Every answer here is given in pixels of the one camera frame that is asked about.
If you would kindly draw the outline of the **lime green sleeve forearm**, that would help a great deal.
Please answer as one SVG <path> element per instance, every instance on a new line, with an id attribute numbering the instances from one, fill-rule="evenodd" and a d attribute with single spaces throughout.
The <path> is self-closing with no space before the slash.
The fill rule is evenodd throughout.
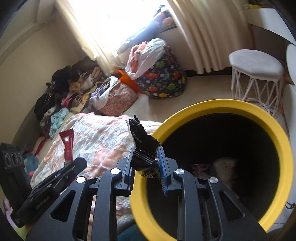
<path id="1" fill-rule="evenodd" d="M 13 229 L 15 230 L 15 232 L 21 237 L 22 240 L 26 240 L 26 236 L 28 234 L 28 232 L 31 230 L 32 226 L 31 225 L 26 225 L 23 226 L 22 228 L 19 227 L 13 227 Z"/>

